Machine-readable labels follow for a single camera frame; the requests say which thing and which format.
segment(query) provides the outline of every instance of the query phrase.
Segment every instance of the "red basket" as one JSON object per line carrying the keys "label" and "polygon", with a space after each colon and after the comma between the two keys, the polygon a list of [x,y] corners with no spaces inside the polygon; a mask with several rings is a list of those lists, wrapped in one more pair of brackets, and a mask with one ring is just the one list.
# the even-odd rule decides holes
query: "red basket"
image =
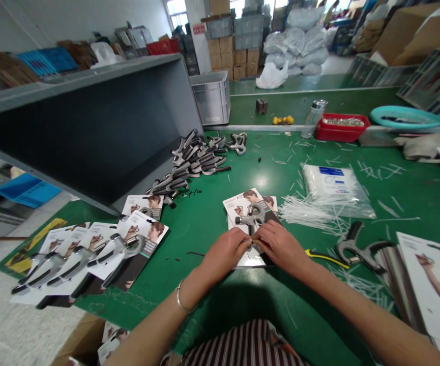
{"label": "red basket", "polygon": [[177,38],[170,40],[158,41],[147,44],[150,55],[179,53],[179,42]]}
{"label": "red basket", "polygon": [[[357,126],[340,126],[329,125],[323,123],[323,118],[358,118],[364,121],[363,127]],[[316,139],[323,141],[338,141],[338,142],[356,142],[362,133],[368,128],[371,123],[366,116],[359,114],[339,114],[339,113],[324,113],[323,118],[318,122]]]}

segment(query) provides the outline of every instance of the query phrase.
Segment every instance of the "bangle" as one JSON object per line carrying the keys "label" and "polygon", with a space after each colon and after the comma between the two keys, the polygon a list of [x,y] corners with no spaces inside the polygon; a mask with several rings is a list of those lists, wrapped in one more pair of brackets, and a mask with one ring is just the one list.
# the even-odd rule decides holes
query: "bangle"
{"label": "bangle", "polygon": [[193,307],[191,310],[187,310],[184,306],[181,305],[181,301],[179,300],[179,289],[181,288],[181,284],[183,283],[183,281],[184,281],[184,279],[182,279],[181,282],[179,282],[179,285],[176,287],[176,291],[177,291],[176,298],[178,300],[178,305],[181,308],[181,310],[183,310],[187,314],[191,314],[191,313],[193,313],[196,310],[198,305]]}

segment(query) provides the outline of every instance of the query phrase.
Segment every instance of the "teal bowl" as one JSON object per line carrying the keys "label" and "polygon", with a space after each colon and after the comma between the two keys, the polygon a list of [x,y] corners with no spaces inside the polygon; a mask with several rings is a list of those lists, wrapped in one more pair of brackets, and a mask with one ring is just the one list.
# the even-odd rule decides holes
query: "teal bowl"
{"label": "teal bowl", "polygon": [[[416,108],[400,106],[377,107],[371,112],[371,120],[381,126],[402,130],[416,130],[440,126],[440,116]],[[396,122],[383,117],[402,119],[408,122]]]}

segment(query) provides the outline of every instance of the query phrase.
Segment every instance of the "green workbench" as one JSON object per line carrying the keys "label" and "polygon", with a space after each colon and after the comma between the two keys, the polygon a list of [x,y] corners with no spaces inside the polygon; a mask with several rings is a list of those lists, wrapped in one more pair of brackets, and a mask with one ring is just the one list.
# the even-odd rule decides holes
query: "green workbench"
{"label": "green workbench", "polygon": [[[356,94],[352,94],[352,99],[346,95],[351,93],[353,91],[346,92],[343,96],[326,98],[329,100],[329,107],[340,102],[337,98],[346,98],[347,103],[352,103],[355,109],[351,109],[350,112],[363,113],[367,107],[355,101]],[[268,115],[276,112],[280,116],[291,114],[296,118],[296,111],[292,110],[299,108],[305,97],[307,100],[317,99],[313,98],[314,93],[293,96],[270,95]],[[357,100],[360,101],[360,98],[364,98],[364,93],[357,94]],[[231,124],[253,124],[251,116],[254,104],[250,103],[251,99],[255,100],[255,97],[232,97]],[[378,103],[389,104],[386,100],[365,103],[372,103],[371,106]],[[265,116],[255,116],[254,119],[256,124],[269,123]],[[170,227],[170,231],[129,292],[109,288],[103,295],[89,295],[77,299],[75,306],[124,328],[132,329],[191,269],[200,264],[202,257],[188,255],[187,252],[205,253],[216,238],[227,230],[222,201],[255,187],[263,195],[277,196],[280,205],[283,201],[281,197],[294,193],[295,188],[292,191],[290,188],[299,178],[300,162],[307,160],[307,154],[311,158],[308,163],[314,165],[326,165],[327,159],[331,160],[337,156],[341,156],[339,160],[342,162],[337,166],[348,167],[351,164],[359,181],[370,193],[371,204],[378,219],[392,218],[378,204],[380,200],[396,209],[391,196],[394,196],[404,209],[404,212],[400,213],[402,218],[420,217],[420,220],[414,221],[376,223],[372,223],[372,220],[362,220],[365,228],[359,236],[359,245],[386,239],[386,226],[392,240],[396,240],[396,232],[401,231],[440,242],[440,165],[406,161],[397,149],[361,148],[341,144],[342,148],[352,150],[342,151],[336,143],[323,143],[314,139],[310,140],[310,143],[316,145],[313,151],[312,146],[295,145],[299,140],[298,133],[292,133],[292,136],[288,137],[284,133],[272,135],[269,132],[248,132],[247,153],[243,156],[234,152],[228,153],[226,164],[232,166],[231,171],[192,179],[192,193],[186,197],[180,195],[176,199],[176,209],[172,210],[168,206],[164,208],[161,221]],[[295,155],[289,148],[291,142]],[[283,165],[275,163],[271,155],[277,161],[287,161],[292,157]],[[395,174],[389,179],[379,180],[359,172],[357,161],[375,170],[390,163],[406,170],[402,175]],[[83,201],[68,203],[54,218],[67,221],[68,225],[85,221],[116,222],[113,216]],[[319,229],[295,224],[286,224],[286,228],[306,249],[326,252],[337,242],[337,238],[325,235]],[[36,252],[38,247],[39,245],[36,245],[26,255]],[[16,276],[5,263],[19,249],[0,263],[0,270]],[[328,266],[328,262],[317,262]],[[376,276],[362,265],[352,274],[378,282]],[[300,354],[316,365],[372,363],[364,342],[337,311],[306,286],[275,267],[233,271],[209,292],[201,307],[186,320],[173,347],[182,352],[252,318],[269,319]]]}

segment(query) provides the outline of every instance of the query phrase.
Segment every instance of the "plastic water bottle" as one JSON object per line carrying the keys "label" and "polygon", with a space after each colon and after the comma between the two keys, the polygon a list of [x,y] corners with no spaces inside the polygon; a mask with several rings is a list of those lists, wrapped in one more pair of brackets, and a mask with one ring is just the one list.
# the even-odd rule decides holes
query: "plastic water bottle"
{"label": "plastic water bottle", "polygon": [[325,112],[327,104],[328,102],[323,99],[313,102],[313,104],[311,105],[310,114],[308,115],[308,117],[306,117],[305,128],[301,133],[301,138],[309,139],[311,136],[313,136],[315,127],[318,124],[318,121],[323,117],[323,113]]}

